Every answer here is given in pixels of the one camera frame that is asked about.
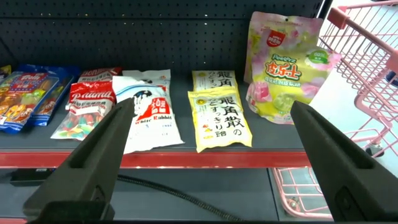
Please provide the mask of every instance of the red shelf edge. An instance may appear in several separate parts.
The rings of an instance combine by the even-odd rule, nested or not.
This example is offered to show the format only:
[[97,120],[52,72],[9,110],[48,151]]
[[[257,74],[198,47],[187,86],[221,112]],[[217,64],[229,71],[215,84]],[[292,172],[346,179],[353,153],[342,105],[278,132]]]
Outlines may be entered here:
[[[0,169],[54,168],[69,152],[2,152]],[[140,152],[126,154],[121,168],[265,168],[310,166],[305,152]]]
[[1,224],[25,224],[26,220],[23,218],[0,218]]

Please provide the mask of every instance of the black cable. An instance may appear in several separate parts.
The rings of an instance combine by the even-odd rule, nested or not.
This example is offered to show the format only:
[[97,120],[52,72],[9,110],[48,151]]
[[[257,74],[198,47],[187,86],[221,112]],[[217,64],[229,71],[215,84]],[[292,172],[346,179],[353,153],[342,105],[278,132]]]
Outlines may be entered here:
[[188,194],[186,194],[186,193],[184,193],[184,192],[182,192],[180,190],[176,190],[176,189],[173,189],[171,187],[164,186],[162,184],[158,184],[158,183],[151,182],[151,181],[148,181],[148,180],[142,180],[142,179],[135,178],[135,177],[129,177],[129,176],[126,176],[126,175],[121,175],[121,174],[118,175],[118,180],[123,181],[123,182],[127,182],[127,183],[132,183],[132,184],[137,184],[137,185],[149,187],[149,188],[152,188],[152,189],[155,189],[155,190],[159,190],[159,191],[163,191],[163,192],[168,193],[170,195],[182,198],[182,199],[187,200],[187,201],[193,203],[194,205],[199,206],[200,208],[208,210],[209,212],[211,212],[211,213],[213,213],[213,214],[215,214],[215,215],[217,215],[217,216],[219,216],[219,217],[221,217],[221,218],[223,218],[225,220],[228,220],[228,221],[232,221],[232,222],[244,221],[241,218],[238,218],[238,217],[236,217],[234,215],[231,215],[231,214],[229,214],[227,212],[224,212],[224,211],[220,210],[219,208],[216,208],[216,207],[214,207],[212,205],[209,205],[208,203],[203,202],[203,201],[201,201],[201,200],[199,200],[199,199],[197,199],[197,198],[195,198],[195,197],[193,197],[191,195],[188,195]]

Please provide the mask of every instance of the store shelf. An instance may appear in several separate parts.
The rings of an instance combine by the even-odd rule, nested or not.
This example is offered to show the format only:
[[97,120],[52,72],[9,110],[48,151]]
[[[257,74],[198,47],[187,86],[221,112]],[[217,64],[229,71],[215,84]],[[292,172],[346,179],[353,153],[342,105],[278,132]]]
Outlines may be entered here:
[[[247,88],[247,84],[239,84],[245,118],[253,134],[252,148],[233,144],[206,149],[201,154],[196,153],[194,127],[187,96],[187,91],[192,89],[192,78],[187,74],[185,80],[172,78],[170,87],[173,110],[185,144],[127,154],[121,167],[309,166],[294,126],[273,124],[253,113],[244,99]],[[50,139],[66,114],[62,104],[47,127],[26,128],[23,132],[13,135],[1,133],[0,167],[57,167],[79,144],[74,140]]]
[[[187,91],[192,89],[192,70],[235,70],[237,79],[243,79],[254,11],[324,18],[331,2],[1,1],[0,63],[171,69],[171,97],[185,144],[125,155],[122,167],[309,166],[295,128],[272,124],[250,111],[243,83],[239,87],[253,148],[237,144],[197,154]],[[50,139],[66,115],[62,107],[47,127],[0,133],[0,167],[58,166],[79,143]]]

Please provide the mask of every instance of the black pegboard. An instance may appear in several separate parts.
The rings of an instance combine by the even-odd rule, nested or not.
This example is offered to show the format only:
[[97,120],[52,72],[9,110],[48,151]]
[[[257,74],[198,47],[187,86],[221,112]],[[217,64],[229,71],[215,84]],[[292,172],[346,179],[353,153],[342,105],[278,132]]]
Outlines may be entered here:
[[254,11],[316,17],[322,2],[2,0],[0,38],[20,63],[239,73]]

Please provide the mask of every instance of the snack package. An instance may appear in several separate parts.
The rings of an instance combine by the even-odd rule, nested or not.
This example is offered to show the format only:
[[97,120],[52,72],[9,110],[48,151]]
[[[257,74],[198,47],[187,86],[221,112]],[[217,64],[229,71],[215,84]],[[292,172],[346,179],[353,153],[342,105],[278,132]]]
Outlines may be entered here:
[[9,75],[0,84],[0,130],[18,133],[58,83],[51,73]]
[[170,69],[145,72],[140,72],[138,70],[125,70],[123,71],[123,76],[133,77],[137,81],[144,81],[148,84],[160,86],[167,93],[167,96],[170,96]]
[[118,102],[134,99],[134,117],[125,154],[183,143],[173,109],[162,87],[132,77],[113,77],[112,83]]
[[11,74],[11,65],[6,65],[0,68],[0,83],[3,79],[5,79],[9,74]]
[[52,139],[84,140],[116,101],[112,82],[107,81],[74,83],[70,97],[73,100],[69,113],[52,134]]
[[295,48],[289,37],[270,29],[263,32],[261,43],[261,50],[252,58],[246,100],[250,109],[269,121],[293,124],[293,102],[309,104],[341,55],[315,45]]
[[197,152],[240,142],[251,147],[252,135],[235,87],[189,91]]
[[[78,83],[80,82],[105,82],[112,81],[112,77],[120,75],[122,71],[121,67],[114,68],[98,68],[94,70],[86,70],[81,73]],[[65,105],[65,109],[69,110],[71,101]]]
[[63,97],[69,92],[70,85],[75,82],[80,74],[76,66],[54,67],[41,65],[20,65],[17,72],[47,72],[59,78],[58,85],[41,104],[38,110],[29,118],[27,124],[33,126],[48,125],[53,111],[62,102]]
[[192,71],[193,91],[221,86],[238,87],[234,71]]
[[[252,82],[252,56],[260,50],[259,47],[262,32],[265,29],[275,30],[284,34],[284,46],[292,47],[291,51],[297,50],[301,45],[313,45],[318,42],[319,32],[322,26],[322,19],[311,19],[300,16],[282,16],[265,12],[254,12],[251,16],[248,34],[248,51],[246,54],[246,68],[244,71],[244,81]],[[282,40],[274,36],[274,42],[280,43]]]

